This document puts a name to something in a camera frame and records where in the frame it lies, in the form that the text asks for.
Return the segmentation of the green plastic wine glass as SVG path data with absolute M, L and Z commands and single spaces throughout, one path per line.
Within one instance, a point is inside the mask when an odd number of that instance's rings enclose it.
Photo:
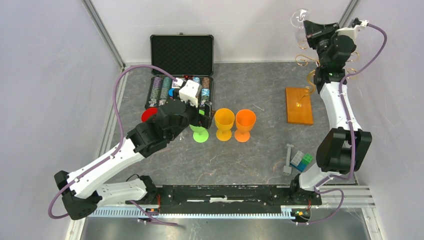
M 197 143 L 204 143 L 209 138 L 209 132 L 206 128 L 201 126 L 189 125 L 190 129 L 193 131 L 192 137 Z

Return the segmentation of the yellow plastic wine glass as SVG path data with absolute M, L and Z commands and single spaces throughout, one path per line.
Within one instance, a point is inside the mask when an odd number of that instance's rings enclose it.
M 228 108 L 220 108 L 215 112 L 214 120 L 217 127 L 217 139 L 222 142 L 228 141 L 232 137 L 235 114 Z

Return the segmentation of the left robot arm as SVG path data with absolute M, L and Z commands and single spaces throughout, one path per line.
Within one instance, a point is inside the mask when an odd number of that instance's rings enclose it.
M 97 208 L 125 201 L 153 203 L 157 190 L 138 178 L 120 183 L 106 183 L 125 168 L 164 149 L 190 125 L 208 129 L 212 124 L 212 104 L 207 101 L 200 110 L 189 101 L 171 99 L 158 107 L 148 120 L 136 125 L 126 137 L 108 152 L 72 171 L 59 171 L 54 180 L 66 210 L 65 217 L 83 219 Z

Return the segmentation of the orange plastic wine glass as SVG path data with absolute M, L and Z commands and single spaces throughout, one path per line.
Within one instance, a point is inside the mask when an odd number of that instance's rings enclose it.
M 235 116 L 235 139 L 240 143 L 247 142 L 250 137 L 250 131 L 255 126 L 257 117 L 256 114 L 249 109 L 240 110 Z

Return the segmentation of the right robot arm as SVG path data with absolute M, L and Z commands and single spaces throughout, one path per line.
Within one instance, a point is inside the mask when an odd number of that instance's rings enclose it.
M 352 178 L 372 143 L 372 134 L 364 131 L 354 116 L 347 86 L 353 74 L 344 69 L 357 48 L 357 35 L 369 22 L 355 18 L 349 27 L 340 27 L 337 22 L 302 23 L 308 46 L 318 55 L 313 83 L 324 102 L 330 129 L 317 148 L 315 163 L 291 182 L 288 196 L 295 204 L 302 204 L 309 192 L 334 178 Z

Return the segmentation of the red plastic wine glass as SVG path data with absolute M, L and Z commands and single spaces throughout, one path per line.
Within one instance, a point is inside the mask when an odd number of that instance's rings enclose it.
M 150 107 L 148 109 L 146 109 L 142 114 L 141 114 L 141 121 L 142 122 L 146 122 L 150 117 L 156 115 L 158 112 L 158 108 L 157 107 Z

